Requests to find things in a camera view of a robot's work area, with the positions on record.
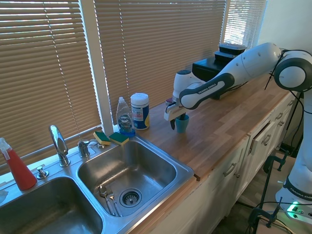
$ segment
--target dish soap bottle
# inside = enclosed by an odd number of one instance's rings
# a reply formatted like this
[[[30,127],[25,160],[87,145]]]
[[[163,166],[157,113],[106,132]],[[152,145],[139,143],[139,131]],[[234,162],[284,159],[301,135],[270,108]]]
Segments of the dish soap bottle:
[[[128,137],[133,137],[136,134],[135,126],[132,120],[132,113],[123,97],[120,97],[118,101],[116,120],[121,134]]]
[[[4,138],[0,138],[0,150],[10,167],[19,190],[27,190],[33,187],[37,183],[37,179],[12,147],[5,142]]]

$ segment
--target faucet handle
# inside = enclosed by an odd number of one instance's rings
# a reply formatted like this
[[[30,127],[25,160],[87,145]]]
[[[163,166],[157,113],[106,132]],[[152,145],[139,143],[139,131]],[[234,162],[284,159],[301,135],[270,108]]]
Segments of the faucet handle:
[[[91,142],[95,142],[98,149],[103,149],[103,148],[104,148],[104,145],[100,145],[100,144],[98,143],[98,141],[95,140],[95,139],[91,139],[91,140],[80,140],[80,141],[78,142],[78,149],[79,149],[80,157],[88,157],[88,156],[90,156],[90,152],[89,152],[89,150],[88,150],[88,145],[89,145]]]
[[[88,150],[88,145],[90,144],[89,140],[80,140],[78,142],[78,149],[80,153],[80,157],[88,157],[90,156],[90,152]]]
[[[37,167],[37,170],[38,170],[37,179],[44,179],[49,175],[49,172],[43,170],[41,166]]]

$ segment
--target spray nozzle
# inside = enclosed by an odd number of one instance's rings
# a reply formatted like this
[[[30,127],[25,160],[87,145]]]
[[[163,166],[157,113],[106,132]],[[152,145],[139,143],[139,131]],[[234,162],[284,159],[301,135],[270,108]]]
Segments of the spray nozzle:
[[[4,157],[6,160],[9,160],[10,159],[10,156],[7,152],[8,149],[10,149],[11,146],[6,143],[5,139],[4,138],[0,138],[0,150],[1,152],[3,153]]]

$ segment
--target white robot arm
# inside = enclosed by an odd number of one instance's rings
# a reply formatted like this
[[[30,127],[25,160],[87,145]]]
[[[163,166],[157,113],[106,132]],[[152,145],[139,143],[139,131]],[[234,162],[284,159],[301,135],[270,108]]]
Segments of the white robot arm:
[[[175,76],[173,103],[164,118],[172,120],[187,109],[195,109],[216,92],[225,91],[243,84],[262,74],[274,72],[276,84],[285,90],[304,92],[304,136],[295,165],[276,194],[276,200],[292,203],[282,204],[288,215],[312,224],[312,55],[305,51],[283,51],[272,44],[264,43],[234,58],[212,80],[203,82],[191,71],[180,71]],[[300,206],[300,212],[294,207]]]

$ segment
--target faucet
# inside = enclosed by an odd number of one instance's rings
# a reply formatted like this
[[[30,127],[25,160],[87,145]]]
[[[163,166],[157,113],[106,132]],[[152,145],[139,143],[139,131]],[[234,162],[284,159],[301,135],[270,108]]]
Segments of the faucet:
[[[104,145],[100,145],[98,143],[97,140],[95,139],[91,139],[91,140],[80,140],[78,142],[78,149],[79,149],[79,153],[80,153],[80,157],[88,157],[90,155],[90,152],[88,150],[88,145],[91,143],[91,142],[96,142],[97,143],[97,148],[98,149],[101,149],[101,148],[104,148],[105,146]]]
[[[70,160],[66,156],[68,154],[68,148],[62,134],[55,125],[50,125],[49,132],[51,134],[55,149],[58,153],[59,165],[61,167],[68,166],[70,164]]]

